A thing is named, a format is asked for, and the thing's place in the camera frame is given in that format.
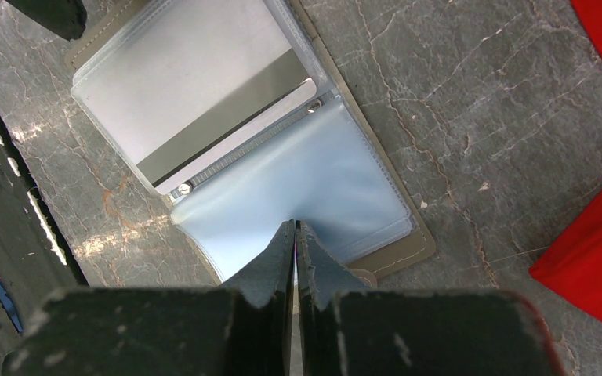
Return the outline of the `silver VIP credit card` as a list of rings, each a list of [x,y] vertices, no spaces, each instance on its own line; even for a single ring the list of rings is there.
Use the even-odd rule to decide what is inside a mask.
[[[287,1],[126,2],[71,94],[167,194],[314,98],[325,76]]]

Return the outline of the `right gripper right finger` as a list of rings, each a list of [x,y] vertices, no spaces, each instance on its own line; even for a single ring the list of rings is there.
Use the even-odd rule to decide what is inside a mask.
[[[494,289],[377,289],[296,223],[307,375],[562,375],[549,331],[523,296]]]

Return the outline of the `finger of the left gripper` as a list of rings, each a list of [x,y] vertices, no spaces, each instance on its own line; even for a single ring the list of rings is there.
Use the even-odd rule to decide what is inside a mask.
[[[87,12],[79,0],[7,0],[24,15],[65,40],[79,39]]]

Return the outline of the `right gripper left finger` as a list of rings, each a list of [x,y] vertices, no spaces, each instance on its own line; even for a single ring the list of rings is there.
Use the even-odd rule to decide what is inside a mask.
[[[283,222],[217,287],[78,288],[34,312],[4,375],[286,375],[295,250]]]

